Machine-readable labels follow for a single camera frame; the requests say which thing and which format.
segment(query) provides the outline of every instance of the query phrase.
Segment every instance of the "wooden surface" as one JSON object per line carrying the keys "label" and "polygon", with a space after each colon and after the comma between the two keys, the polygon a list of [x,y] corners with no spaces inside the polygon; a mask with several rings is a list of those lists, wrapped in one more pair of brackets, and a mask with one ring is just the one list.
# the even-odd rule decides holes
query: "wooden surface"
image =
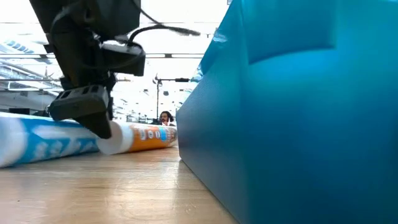
{"label": "wooden surface", "polygon": [[2,224],[235,223],[178,149],[0,170]]}

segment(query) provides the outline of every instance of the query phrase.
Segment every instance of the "ceiling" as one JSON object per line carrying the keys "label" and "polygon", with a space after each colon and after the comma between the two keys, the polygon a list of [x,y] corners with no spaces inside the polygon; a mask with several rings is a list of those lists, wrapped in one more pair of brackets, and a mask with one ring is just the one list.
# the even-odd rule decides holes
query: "ceiling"
{"label": "ceiling", "polygon": [[[141,6],[160,22],[202,33],[200,37],[186,37],[167,30],[151,30],[136,37],[136,41],[148,54],[145,73],[143,77],[118,74],[118,79],[126,82],[119,82],[114,88],[115,105],[119,113],[155,118],[157,90],[154,77],[192,78],[228,5],[227,0],[142,0]],[[149,22],[141,15],[141,27],[149,26]],[[0,30],[0,43],[15,40],[25,43],[35,54],[46,54],[42,44],[47,39],[29,1],[0,1]],[[36,57],[40,56],[5,55],[4,52],[0,55],[1,60],[35,73],[54,79],[62,76],[53,55],[49,56],[47,63]],[[195,82],[163,82],[160,87],[159,110],[168,110],[174,114],[195,86]]]}

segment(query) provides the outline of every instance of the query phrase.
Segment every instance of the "orange label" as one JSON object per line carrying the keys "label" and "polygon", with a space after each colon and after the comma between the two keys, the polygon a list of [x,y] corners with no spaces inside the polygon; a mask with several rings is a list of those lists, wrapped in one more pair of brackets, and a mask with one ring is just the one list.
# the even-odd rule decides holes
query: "orange label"
{"label": "orange label", "polygon": [[177,140],[177,129],[170,126],[133,124],[134,139],[129,152],[170,147]]}

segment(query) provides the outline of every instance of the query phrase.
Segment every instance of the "person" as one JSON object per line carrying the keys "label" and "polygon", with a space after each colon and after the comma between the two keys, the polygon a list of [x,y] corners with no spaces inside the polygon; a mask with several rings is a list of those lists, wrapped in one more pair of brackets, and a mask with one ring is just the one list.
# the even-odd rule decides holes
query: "person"
{"label": "person", "polygon": [[168,111],[163,111],[160,114],[160,125],[164,125],[164,126],[175,126],[172,122],[174,121],[174,118],[172,116],[172,114]]}

